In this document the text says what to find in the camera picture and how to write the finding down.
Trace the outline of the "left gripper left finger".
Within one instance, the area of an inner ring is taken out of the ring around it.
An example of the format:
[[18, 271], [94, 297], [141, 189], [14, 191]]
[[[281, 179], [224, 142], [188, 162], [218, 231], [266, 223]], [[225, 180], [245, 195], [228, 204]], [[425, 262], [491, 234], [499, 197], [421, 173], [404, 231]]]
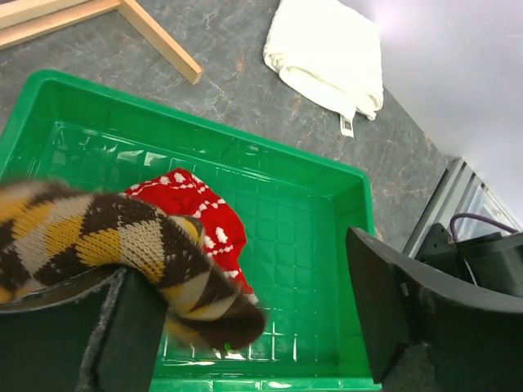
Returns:
[[3, 391], [147, 391], [167, 311], [134, 269], [80, 274], [1, 307]]

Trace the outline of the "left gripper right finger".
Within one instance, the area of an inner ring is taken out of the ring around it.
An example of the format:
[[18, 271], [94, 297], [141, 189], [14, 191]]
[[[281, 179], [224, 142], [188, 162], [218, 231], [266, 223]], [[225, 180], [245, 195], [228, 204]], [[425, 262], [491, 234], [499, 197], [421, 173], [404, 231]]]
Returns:
[[363, 229], [346, 233], [348, 265], [373, 380], [424, 343], [444, 391], [522, 389], [522, 299], [416, 261]]

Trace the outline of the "green plastic tray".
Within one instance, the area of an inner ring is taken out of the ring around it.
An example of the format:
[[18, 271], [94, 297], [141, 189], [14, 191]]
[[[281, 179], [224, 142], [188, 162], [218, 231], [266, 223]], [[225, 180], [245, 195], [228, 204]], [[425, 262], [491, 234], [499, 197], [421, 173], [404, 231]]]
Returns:
[[351, 286], [346, 233], [373, 232], [359, 169], [54, 70], [31, 74], [1, 139], [4, 177], [121, 191], [176, 168], [239, 215], [239, 263], [269, 313], [228, 354], [164, 338], [153, 391], [379, 391]]

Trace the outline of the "brown yellow argyle sock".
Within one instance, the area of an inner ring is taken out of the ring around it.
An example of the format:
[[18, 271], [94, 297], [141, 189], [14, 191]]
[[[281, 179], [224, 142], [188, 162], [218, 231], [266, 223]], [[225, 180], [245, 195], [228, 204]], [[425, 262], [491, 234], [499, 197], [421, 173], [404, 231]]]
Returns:
[[167, 304], [165, 329], [204, 350], [241, 350], [266, 314], [203, 249], [203, 226], [126, 194], [46, 180], [1, 185], [1, 301], [105, 265], [141, 273]]

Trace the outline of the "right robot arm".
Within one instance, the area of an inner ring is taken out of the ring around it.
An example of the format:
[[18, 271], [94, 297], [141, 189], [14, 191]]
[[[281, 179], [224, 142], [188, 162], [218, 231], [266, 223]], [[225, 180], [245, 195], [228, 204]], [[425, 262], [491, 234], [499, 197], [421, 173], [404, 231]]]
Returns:
[[522, 234], [500, 233], [455, 243], [434, 224], [415, 259], [462, 281], [509, 296], [522, 296]]

